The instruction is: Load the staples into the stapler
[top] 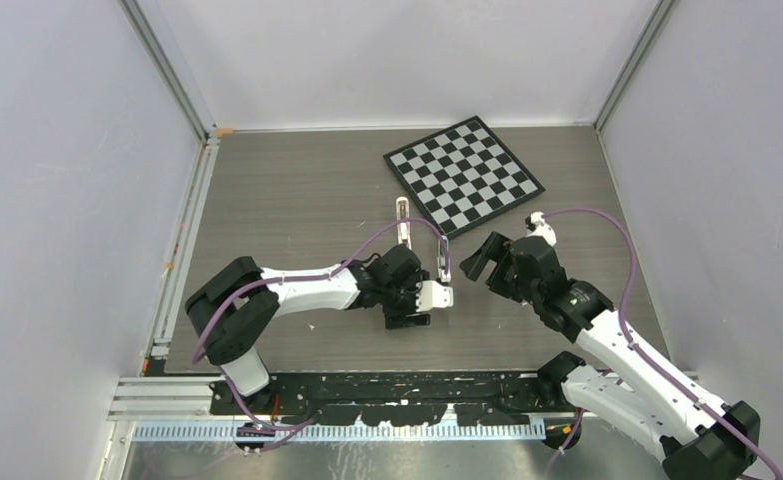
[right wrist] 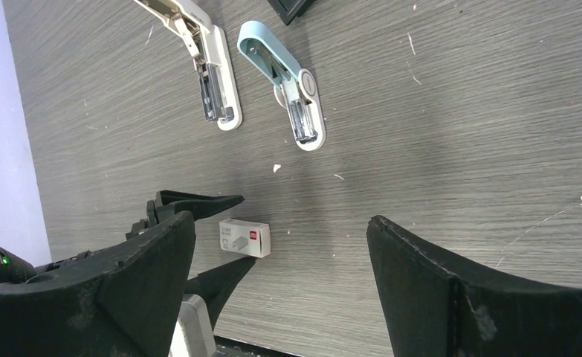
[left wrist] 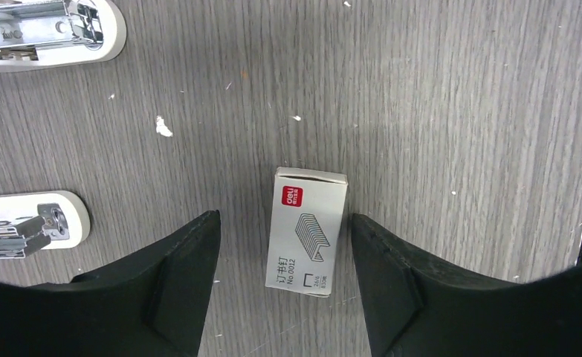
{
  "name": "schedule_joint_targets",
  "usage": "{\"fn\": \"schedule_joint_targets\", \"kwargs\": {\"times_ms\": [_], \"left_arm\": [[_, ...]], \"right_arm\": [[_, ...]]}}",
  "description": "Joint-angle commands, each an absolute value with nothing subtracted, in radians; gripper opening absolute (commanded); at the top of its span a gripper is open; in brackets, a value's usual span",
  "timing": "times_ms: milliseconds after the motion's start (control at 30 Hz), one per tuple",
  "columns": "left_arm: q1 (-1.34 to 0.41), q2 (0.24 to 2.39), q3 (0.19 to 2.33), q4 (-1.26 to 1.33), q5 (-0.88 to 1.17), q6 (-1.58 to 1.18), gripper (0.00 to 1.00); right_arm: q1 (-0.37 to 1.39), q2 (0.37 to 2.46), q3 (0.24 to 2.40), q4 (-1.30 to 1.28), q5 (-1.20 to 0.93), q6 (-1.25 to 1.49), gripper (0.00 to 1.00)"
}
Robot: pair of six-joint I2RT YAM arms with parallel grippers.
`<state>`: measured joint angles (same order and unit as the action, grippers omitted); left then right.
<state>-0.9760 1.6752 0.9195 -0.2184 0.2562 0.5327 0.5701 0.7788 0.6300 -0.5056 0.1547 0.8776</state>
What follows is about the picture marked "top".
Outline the small blue grey stapler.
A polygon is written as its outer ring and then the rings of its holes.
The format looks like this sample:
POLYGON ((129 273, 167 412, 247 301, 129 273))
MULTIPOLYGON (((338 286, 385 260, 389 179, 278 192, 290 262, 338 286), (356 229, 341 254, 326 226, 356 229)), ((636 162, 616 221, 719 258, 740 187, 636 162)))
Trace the small blue grey stapler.
POLYGON ((446 235, 440 235, 438 237, 437 269, 439 282, 445 285, 449 285, 452 279, 452 274, 449 256, 449 239, 446 235))

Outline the white stapler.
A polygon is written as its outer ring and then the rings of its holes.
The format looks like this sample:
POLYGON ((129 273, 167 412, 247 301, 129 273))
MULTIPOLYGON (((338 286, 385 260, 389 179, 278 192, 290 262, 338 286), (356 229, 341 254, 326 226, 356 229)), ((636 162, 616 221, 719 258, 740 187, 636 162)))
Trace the white stapler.
POLYGON ((408 221, 410 218, 409 199, 405 196, 398 197, 395 200, 395 209, 397 216, 397 243, 412 250, 411 223, 408 221))

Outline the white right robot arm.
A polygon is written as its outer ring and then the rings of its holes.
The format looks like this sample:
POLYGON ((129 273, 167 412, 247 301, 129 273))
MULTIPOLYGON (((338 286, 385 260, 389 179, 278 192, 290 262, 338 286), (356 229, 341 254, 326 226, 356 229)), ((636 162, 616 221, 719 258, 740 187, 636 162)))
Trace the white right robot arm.
POLYGON ((737 479, 757 459, 761 419, 746 402, 728 403, 678 370, 622 323, 612 301, 570 278, 541 236, 517 240, 493 232, 460 268, 477 280, 495 267, 490 291, 532 306, 550 329, 603 361, 607 377, 563 351, 538 371, 541 403, 590 411, 654 456, 670 479, 737 479))

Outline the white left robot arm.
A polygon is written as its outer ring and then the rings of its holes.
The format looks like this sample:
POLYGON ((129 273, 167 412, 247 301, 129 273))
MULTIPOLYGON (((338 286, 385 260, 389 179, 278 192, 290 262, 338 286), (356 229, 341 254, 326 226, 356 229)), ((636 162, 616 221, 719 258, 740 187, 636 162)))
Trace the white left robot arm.
POLYGON ((388 329, 427 325, 435 308, 451 305, 446 285, 431 279, 417 255, 403 245, 365 261, 324 269, 280 271, 252 257, 229 263, 185 303, 199 338, 193 358, 206 357, 236 387, 247 412, 265 412, 274 398, 256 343, 272 320, 315 310, 381 307, 388 329))

